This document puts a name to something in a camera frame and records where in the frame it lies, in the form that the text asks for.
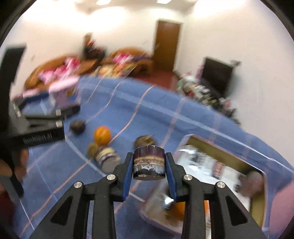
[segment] person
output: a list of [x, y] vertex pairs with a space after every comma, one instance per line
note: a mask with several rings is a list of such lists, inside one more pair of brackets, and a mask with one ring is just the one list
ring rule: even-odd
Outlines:
[[[18, 181], [22, 181], [26, 175], [26, 167], [29, 160], [28, 149], [23, 149], [20, 151], [20, 164], [14, 168], [14, 174]], [[3, 159], [0, 159], [0, 176], [11, 177], [12, 170]], [[0, 182], [0, 220], [12, 224], [12, 218], [14, 214], [14, 204], [9, 198], [9, 195]]]

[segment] blue tablecloth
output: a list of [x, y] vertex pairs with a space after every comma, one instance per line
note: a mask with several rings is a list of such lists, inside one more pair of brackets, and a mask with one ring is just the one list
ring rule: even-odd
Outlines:
[[[105, 176], [96, 162], [89, 161], [87, 147], [94, 130], [105, 125], [112, 131], [110, 144], [122, 161], [133, 151], [133, 142], [140, 135], [155, 135], [166, 152], [174, 152], [187, 134], [196, 134], [256, 166], [267, 175], [267, 212], [264, 233], [268, 236], [269, 209], [274, 194], [288, 184], [293, 167], [275, 150], [255, 136], [245, 133], [230, 119], [187, 98], [148, 85], [132, 78], [100, 79], [82, 76], [81, 112], [65, 121], [66, 140], [30, 149], [28, 175], [24, 178], [24, 197], [16, 208], [14, 229], [27, 239], [47, 212], [76, 181], [96, 182]], [[48, 112], [49, 102], [29, 105], [27, 112]], [[71, 120], [85, 120], [80, 136], [69, 132]], [[118, 239], [172, 239], [174, 235], [145, 222], [139, 209], [157, 182], [132, 180], [126, 202], [115, 203]], [[93, 205], [89, 213], [92, 217]], [[87, 237], [91, 238], [88, 224]]]

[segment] floor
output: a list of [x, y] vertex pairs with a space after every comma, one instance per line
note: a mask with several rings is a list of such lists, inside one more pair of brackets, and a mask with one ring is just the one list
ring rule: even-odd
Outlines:
[[177, 78], [172, 72], [155, 71], [150, 76], [137, 76], [136, 78], [172, 91], [175, 91], [177, 86]]

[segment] cylindrical object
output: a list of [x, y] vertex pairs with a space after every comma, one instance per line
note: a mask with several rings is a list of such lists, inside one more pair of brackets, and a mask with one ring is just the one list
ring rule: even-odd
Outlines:
[[165, 178], [164, 149], [147, 145], [134, 152], [133, 178], [138, 180], [158, 180]]
[[109, 173], [121, 163], [121, 158], [116, 151], [108, 146], [101, 146], [96, 152], [96, 161], [99, 163], [103, 172]]
[[134, 142], [134, 148], [139, 148], [141, 146], [146, 146], [146, 145], [156, 145], [155, 139], [153, 139], [153, 135], [143, 135], [139, 136], [136, 138]]

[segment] door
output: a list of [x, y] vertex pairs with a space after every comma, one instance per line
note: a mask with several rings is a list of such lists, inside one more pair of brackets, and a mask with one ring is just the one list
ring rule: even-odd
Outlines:
[[172, 72], [178, 45], [180, 24], [158, 21], [154, 47], [154, 66]]

